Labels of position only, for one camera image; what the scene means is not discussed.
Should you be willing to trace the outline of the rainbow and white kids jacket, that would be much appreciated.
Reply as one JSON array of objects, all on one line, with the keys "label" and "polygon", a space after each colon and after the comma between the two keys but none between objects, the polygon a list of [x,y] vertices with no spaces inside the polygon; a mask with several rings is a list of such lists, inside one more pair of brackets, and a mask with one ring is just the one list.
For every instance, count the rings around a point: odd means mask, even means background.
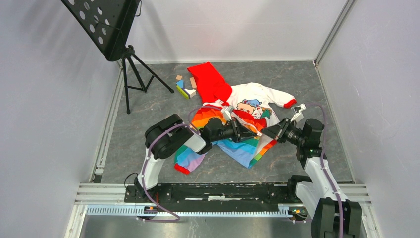
[{"label": "rainbow and white kids jacket", "polygon": [[[202,129],[211,118],[226,123],[221,109],[232,106],[238,121],[253,132],[276,125],[280,122],[270,104],[289,109],[296,104],[293,95],[263,86],[258,83],[246,83],[230,86],[209,62],[187,69],[196,83],[196,89],[202,99],[203,107],[195,113],[192,125]],[[249,169],[276,141],[265,135],[235,143],[223,139],[213,143],[239,164]]]}]

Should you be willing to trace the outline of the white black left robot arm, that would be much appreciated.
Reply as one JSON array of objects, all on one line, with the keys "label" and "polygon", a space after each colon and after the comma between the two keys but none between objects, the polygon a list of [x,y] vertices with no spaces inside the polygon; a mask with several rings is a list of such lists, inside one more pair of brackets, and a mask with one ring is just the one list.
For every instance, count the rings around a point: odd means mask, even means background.
[{"label": "white black left robot arm", "polygon": [[257,134],[232,118],[222,122],[219,118],[210,118],[198,132],[183,123],[179,115],[173,114],[150,127],[145,133],[146,156],[141,172],[134,180],[137,196],[144,202],[150,202],[156,195],[154,188],[164,159],[170,157],[182,146],[186,146],[198,155],[205,154],[213,143],[224,139],[243,142]]}]

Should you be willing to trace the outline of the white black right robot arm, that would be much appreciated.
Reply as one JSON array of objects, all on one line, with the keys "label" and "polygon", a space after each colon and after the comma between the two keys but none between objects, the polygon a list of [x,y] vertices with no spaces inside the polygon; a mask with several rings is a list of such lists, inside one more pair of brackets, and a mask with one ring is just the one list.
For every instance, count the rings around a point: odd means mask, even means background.
[{"label": "white black right robot arm", "polygon": [[307,119],[299,129],[288,118],[264,128],[262,134],[278,143],[296,146],[296,157],[307,176],[292,176],[286,196],[292,202],[302,201],[311,218],[313,238],[358,238],[362,209],[341,190],[332,175],[321,136],[325,126],[317,119]]}]

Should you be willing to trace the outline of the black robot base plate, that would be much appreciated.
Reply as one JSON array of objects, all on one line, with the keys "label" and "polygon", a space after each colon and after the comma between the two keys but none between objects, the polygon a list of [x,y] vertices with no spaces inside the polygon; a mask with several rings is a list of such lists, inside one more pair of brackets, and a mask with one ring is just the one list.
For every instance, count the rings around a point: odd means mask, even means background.
[{"label": "black robot base plate", "polygon": [[172,212],[274,212],[300,204],[286,183],[160,183],[148,191]]}]

